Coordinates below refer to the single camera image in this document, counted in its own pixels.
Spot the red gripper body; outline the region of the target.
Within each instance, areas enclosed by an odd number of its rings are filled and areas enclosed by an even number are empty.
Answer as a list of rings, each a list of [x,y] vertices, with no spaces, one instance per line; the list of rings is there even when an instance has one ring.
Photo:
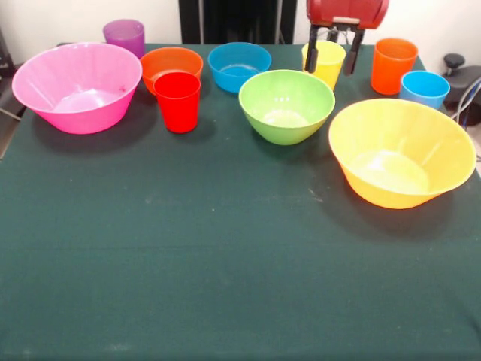
[[[389,0],[307,0],[306,5],[312,25],[377,29],[386,15]]]

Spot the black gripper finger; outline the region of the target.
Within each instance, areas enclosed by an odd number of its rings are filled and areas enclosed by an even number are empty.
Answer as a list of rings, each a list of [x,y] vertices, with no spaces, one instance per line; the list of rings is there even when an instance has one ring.
[[[307,72],[314,72],[316,70],[316,62],[318,50],[316,49],[317,35],[319,31],[318,25],[310,26],[310,37],[307,48],[306,62],[304,70]]]
[[[364,32],[355,33],[355,37],[352,41],[351,48],[349,49],[349,52],[346,54],[346,60],[344,62],[345,75],[352,75],[355,70],[355,64],[358,58],[358,52],[361,47],[364,35],[365,35]]]

